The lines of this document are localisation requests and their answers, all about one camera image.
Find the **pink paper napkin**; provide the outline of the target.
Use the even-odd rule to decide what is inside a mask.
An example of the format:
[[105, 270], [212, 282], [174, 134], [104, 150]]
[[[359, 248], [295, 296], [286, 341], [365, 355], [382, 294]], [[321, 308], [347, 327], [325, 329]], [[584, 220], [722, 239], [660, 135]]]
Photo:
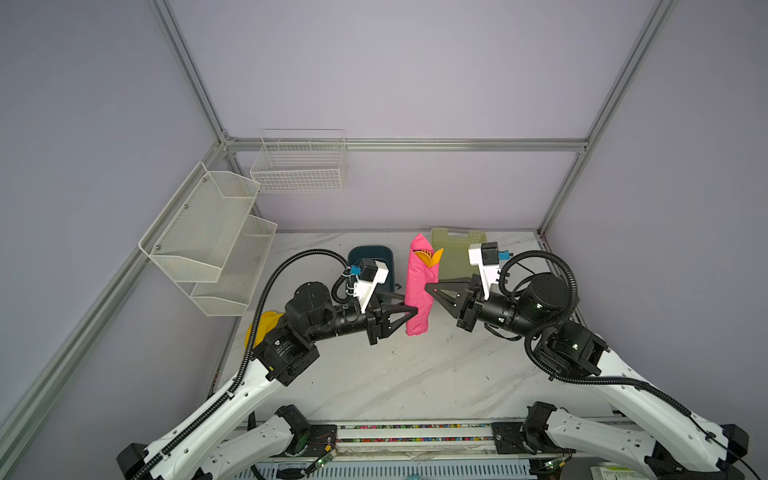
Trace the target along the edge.
[[416, 255], [417, 251], [436, 251], [430, 241], [418, 234], [410, 244], [406, 278], [405, 304], [418, 308], [418, 314], [406, 323], [408, 336], [424, 334], [429, 328], [429, 314], [434, 299], [425, 291], [425, 286], [438, 281], [440, 263], [432, 268], [425, 265]]

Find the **orange plastic fork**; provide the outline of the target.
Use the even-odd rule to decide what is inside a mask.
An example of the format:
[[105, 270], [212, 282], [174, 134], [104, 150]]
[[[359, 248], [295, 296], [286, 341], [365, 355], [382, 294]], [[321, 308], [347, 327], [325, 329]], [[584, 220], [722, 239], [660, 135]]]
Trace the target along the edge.
[[425, 264], [431, 266], [433, 264], [433, 257], [430, 252], [417, 251], [415, 255]]

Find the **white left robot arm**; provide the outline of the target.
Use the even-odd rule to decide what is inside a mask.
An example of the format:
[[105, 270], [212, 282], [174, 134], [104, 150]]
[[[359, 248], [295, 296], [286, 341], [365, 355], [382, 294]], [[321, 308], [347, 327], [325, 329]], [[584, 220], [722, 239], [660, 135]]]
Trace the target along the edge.
[[380, 292], [372, 282], [359, 281], [353, 290], [349, 302], [335, 304], [324, 284], [299, 286], [277, 325], [248, 348], [241, 369], [214, 396], [163, 437], [132, 443], [118, 455], [123, 477], [228, 479], [269, 457], [302, 453], [311, 424], [293, 405], [236, 438], [230, 435], [318, 359], [319, 341], [363, 333], [376, 344], [418, 313], [403, 296]]

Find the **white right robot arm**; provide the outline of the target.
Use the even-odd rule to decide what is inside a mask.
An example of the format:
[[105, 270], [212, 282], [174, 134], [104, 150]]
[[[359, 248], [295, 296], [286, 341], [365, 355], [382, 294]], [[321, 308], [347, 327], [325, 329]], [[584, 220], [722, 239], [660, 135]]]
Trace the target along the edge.
[[475, 275], [429, 283], [425, 290], [459, 328], [472, 331], [483, 323], [511, 333], [548, 377], [593, 391], [635, 425], [612, 427], [537, 401], [521, 427], [527, 449], [577, 450], [649, 479], [743, 478], [737, 464], [748, 452], [748, 434], [694, 413], [631, 368], [599, 335], [570, 320], [577, 299], [574, 279], [539, 273], [523, 286], [520, 293], [495, 292]]

